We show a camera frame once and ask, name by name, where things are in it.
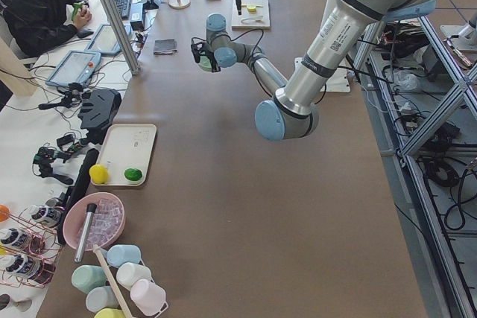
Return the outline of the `mint green bowl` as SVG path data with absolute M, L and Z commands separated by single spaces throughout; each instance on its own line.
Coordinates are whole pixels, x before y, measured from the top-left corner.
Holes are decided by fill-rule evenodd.
M 198 66 L 203 70 L 203 71 L 207 71 L 207 72 L 211 72 L 212 71 L 212 64 L 211 64 L 211 61 L 210 59 L 205 56 L 205 55 L 201 55 L 200 56 L 200 61 L 198 63 Z

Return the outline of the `white ceramic spoon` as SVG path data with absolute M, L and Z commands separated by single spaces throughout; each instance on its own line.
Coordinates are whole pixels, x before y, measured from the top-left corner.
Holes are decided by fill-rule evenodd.
M 263 16 L 249 16 L 240 20 L 242 24 L 252 24 L 254 22 L 263 22 Z

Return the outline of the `bamboo cutting board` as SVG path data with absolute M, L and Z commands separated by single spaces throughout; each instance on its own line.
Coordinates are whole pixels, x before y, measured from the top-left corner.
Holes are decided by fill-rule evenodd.
M 271 27 L 269 0 L 242 0 L 240 14 L 233 5 L 230 26 L 233 30 L 269 29 Z

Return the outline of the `blue teach pendant far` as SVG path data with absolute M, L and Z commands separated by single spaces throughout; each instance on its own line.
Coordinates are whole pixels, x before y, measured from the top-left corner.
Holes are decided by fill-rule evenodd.
M 93 34 L 86 51 L 95 51 L 104 56 L 111 57 L 120 53 L 121 47 L 111 25 L 101 24 Z

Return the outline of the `blue teach pendant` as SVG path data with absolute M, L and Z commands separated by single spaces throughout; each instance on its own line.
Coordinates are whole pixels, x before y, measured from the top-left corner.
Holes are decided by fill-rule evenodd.
M 87 86 L 100 62 L 101 54 L 97 51 L 69 51 L 45 84 L 63 88 L 68 88 L 72 83 Z
M 95 51 L 104 56 L 111 57 L 120 53 L 121 47 L 111 25 L 101 24 L 93 34 L 86 51 Z

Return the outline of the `cream serving tray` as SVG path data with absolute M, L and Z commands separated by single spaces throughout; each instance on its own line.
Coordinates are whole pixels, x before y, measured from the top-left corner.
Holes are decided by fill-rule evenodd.
M 109 179 L 105 184 L 96 186 L 140 186 L 147 177 L 148 166 L 157 134 L 153 124 L 114 124 L 105 136 L 95 164 L 107 168 Z M 138 168 L 143 178 L 131 182 L 124 178 L 124 170 Z

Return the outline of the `black stand device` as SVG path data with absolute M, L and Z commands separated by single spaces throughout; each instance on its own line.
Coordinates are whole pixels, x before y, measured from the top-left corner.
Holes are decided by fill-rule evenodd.
M 86 129 L 85 138 L 80 143 L 103 144 L 109 127 L 113 123 L 121 104 L 121 95 L 115 89 L 96 89 L 83 97 L 78 117 L 81 129 Z

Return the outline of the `blue teach pendant near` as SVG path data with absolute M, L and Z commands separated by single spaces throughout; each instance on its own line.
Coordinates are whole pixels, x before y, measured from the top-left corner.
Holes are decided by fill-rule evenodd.
M 100 62 L 101 54 L 97 51 L 69 51 L 45 84 L 63 88 L 68 88 L 72 83 L 87 86 Z

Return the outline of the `green lime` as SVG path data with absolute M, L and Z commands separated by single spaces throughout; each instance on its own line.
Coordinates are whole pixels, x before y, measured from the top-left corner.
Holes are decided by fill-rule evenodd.
M 124 178 L 131 182 L 138 182 L 143 178 L 143 174 L 138 168 L 127 168 L 124 170 Z

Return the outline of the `yellow lemon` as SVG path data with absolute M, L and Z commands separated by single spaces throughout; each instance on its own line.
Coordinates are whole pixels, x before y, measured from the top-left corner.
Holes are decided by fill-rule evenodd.
M 105 166 L 95 164 L 89 169 L 90 179 L 94 184 L 105 184 L 109 179 L 109 173 Z

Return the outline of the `steel muddler rod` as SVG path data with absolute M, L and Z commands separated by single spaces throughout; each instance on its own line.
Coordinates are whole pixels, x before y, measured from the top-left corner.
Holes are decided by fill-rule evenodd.
M 78 246 L 75 251 L 75 256 L 73 259 L 73 262 L 75 262 L 76 264 L 81 263 L 83 260 L 83 255 L 86 249 L 89 231 L 92 225 L 92 221 L 93 221 L 93 217 L 94 217 L 96 209 L 97 209 L 97 205 L 95 203 L 90 203 L 86 207 L 86 215 L 85 215 L 85 220 L 83 222 L 83 229 L 81 231 L 80 238 L 78 240 Z

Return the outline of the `light blue cup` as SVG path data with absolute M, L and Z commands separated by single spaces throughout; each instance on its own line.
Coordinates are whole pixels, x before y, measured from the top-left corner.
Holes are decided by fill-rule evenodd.
M 117 244 L 107 252 L 107 263 L 110 266 L 120 268 L 125 263 L 138 264 L 142 259 L 140 248 L 132 244 Z

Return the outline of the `white cup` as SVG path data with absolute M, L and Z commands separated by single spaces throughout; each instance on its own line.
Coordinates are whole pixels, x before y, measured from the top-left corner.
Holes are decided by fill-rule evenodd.
M 116 273 L 116 281 L 127 290 L 131 290 L 132 286 L 140 279 L 152 280 L 151 270 L 141 264 L 124 263 Z

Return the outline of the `mint green cup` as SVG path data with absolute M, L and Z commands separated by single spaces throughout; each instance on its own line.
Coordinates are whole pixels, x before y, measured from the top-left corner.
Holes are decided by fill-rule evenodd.
M 88 294 L 91 290 L 105 285 L 107 277 L 100 266 L 81 265 L 72 274 L 72 285 L 79 291 Z

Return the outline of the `yellow cup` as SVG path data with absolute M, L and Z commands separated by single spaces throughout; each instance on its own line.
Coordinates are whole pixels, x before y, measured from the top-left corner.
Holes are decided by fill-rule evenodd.
M 97 312 L 94 318 L 125 318 L 123 310 L 118 308 L 103 308 Z

